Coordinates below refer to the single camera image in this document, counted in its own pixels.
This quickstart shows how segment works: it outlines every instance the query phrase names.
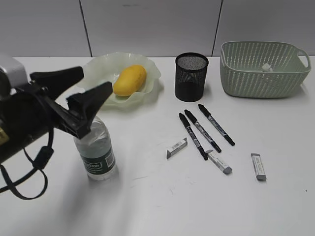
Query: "green plastic basket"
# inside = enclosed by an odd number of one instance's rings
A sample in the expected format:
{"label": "green plastic basket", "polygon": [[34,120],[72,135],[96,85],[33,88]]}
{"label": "green plastic basket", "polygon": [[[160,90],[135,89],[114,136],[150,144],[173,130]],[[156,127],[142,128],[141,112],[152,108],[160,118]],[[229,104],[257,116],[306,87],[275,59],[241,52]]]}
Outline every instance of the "green plastic basket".
{"label": "green plastic basket", "polygon": [[[298,57],[306,57],[306,67]],[[272,72],[263,70],[264,65]],[[221,47],[220,76],[224,91],[237,97],[290,96],[311,70],[301,49],[279,42],[226,42]]]}

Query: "black mesh pen holder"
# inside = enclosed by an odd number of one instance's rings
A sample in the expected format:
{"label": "black mesh pen holder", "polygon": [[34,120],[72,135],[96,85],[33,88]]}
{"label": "black mesh pen holder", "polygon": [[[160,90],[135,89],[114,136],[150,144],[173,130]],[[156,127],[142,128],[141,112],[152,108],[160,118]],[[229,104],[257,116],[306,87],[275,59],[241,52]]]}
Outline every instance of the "black mesh pen holder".
{"label": "black mesh pen holder", "polygon": [[198,101],[203,95],[208,59],[198,53],[184,53],[175,63],[175,96],[184,102]]}

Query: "white table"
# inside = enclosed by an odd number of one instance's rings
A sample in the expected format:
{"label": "white table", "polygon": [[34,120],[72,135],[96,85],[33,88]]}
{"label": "white table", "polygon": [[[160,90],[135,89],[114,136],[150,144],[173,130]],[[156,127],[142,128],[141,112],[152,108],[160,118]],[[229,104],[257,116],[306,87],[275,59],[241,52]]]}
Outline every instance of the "white table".
{"label": "white table", "polygon": [[[83,65],[90,58],[18,58],[28,72]],[[22,201],[0,195],[1,236],[265,236],[311,235],[314,226],[315,72],[286,99],[244,99],[224,93],[219,58],[210,58],[206,89],[198,102],[174,96],[174,58],[152,59],[162,73],[141,106],[107,109],[107,125],[120,169],[119,181],[95,184],[86,176],[72,137],[56,131],[55,154],[45,172],[47,192]],[[68,95],[76,88],[70,89]],[[236,145],[231,147],[199,112],[204,104]],[[191,142],[178,112],[191,110],[222,149],[233,168],[225,176],[205,162]],[[205,149],[211,146],[193,127]],[[182,137],[189,145],[166,160],[166,149]],[[28,147],[32,156],[45,135]],[[251,153],[260,153],[266,182],[254,176]],[[31,165],[22,153],[4,162],[13,179]],[[36,195],[36,174],[19,187]]]}

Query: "black marker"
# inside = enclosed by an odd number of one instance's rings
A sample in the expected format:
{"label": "black marker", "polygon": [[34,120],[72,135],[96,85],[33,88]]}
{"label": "black marker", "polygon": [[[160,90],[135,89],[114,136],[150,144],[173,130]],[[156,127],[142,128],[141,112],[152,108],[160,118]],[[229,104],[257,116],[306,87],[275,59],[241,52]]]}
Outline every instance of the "black marker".
{"label": "black marker", "polygon": [[181,119],[184,127],[186,128],[188,134],[190,135],[191,139],[193,140],[193,142],[195,143],[196,147],[198,148],[200,154],[202,155],[203,159],[205,159],[205,161],[207,161],[208,160],[208,154],[202,148],[200,142],[198,141],[197,137],[193,133],[188,120],[186,119],[186,117],[182,113],[179,113],[178,115],[179,115],[179,118]]}
{"label": "black marker", "polygon": [[186,116],[191,120],[191,122],[196,126],[196,128],[202,133],[202,135],[208,140],[208,142],[213,146],[213,148],[218,152],[222,152],[216,142],[211,138],[207,131],[199,124],[197,118],[188,110],[185,110]]}
{"label": "black marker", "polygon": [[228,136],[228,134],[222,129],[222,127],[217,123],[217,121],[212,117],[210,112],[205,108],[203,105],[198,104],[199,109],[201,112],[206,116],[206,118],[210,121],[210,123],[220,132],[220,134],[231,144],[232,146],[235,145],[233,140]]}

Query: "water bottle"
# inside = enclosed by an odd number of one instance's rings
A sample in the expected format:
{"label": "water bottle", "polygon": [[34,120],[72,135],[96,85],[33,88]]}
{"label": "water bottle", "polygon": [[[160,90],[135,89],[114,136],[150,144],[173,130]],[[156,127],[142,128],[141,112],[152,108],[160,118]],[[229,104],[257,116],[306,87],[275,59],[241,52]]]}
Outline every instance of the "water bottle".
{"label": "water bottle", "polygon": [[74,138],[74,143],[90,178],[107,180],[117,172],[109,132],[98,117],[93,120],[90,133],[82,139]]}

